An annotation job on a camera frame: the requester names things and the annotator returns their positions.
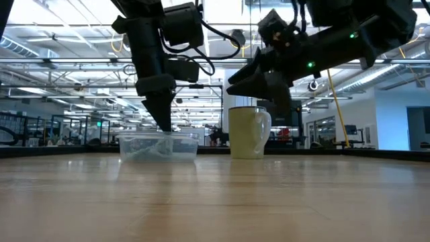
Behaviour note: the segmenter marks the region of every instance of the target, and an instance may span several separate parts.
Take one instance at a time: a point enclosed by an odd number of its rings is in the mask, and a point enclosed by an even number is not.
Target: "wooden table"
[[[344,156],[0,160],[0,241],[430,241],[430,166]]]

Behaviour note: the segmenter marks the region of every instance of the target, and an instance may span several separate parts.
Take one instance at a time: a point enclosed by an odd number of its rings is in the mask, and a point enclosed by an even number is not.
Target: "plastic bowl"
[[[198,134],[130,132],[118,135],[123,162],[184,162],[197,156]]]

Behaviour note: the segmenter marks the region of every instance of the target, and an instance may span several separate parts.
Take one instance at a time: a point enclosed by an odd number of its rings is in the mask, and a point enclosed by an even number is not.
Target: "red object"
[[[282,138],[282,140],[289,140],[290,139],[290,129],[289,128],[283,128],[281,131],[277,134]]]

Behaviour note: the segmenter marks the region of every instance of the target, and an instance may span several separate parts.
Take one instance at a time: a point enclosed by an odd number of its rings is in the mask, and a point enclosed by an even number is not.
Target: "black robotic arm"
[[[273,9],[260,23],[266,45],[257,49],[253,61],[233,75],[227,89],[231,95],[274,101],[278,112],[290,113],[293,81],[359,59],[362,69],[373,66],[377,56],[406,44],[417,20],[411,0],[298,0],[300,14],[308,6],[315,27],[328,27],[308,36],[296,27],[295,17],[287,24]]]
[[[171,131],[171,101],[175,80],[196,82],[199,64],[195,59],[234,57],[239,42],[202,21],[202,6],[185,3],[163,9],[161,0],[112,0],[126,16],[118,17],[112,27],[126,34],[132,51],[138,82],[136,90],[149,113],[163,131]],[[314,75],[343,63],[359,59],[362,69],[371,67],[377,56],[406,44],[413,36],[417,20],[412,0],[291,0],[294,19],[287,24],[273,9],[259,24],[265,48],[257,49],[254,59],[228,81],[231,95],[243,95],[275,102],[278,111],[290,113],[293,81]],[[430,11],[425,0],[422,0]],[[314,35],[306,34],[304,6],[312,23],[324,27]],[[297,26],[298,15],[301,28]],[[202,25],[231,39],[237,50],[226,57],[204,56]],[[188,44],[175,50],[171,46]],[[174,54],[167,54],[163,47]],[[201,56],[183,56],[194,49]]]

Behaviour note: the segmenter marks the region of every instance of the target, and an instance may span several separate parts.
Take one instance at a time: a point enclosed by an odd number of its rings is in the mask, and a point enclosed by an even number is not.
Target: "cream mug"
[[[228,110],[230,151],[233,159],[262,159],[270,136],[271,116],[262,107]]]

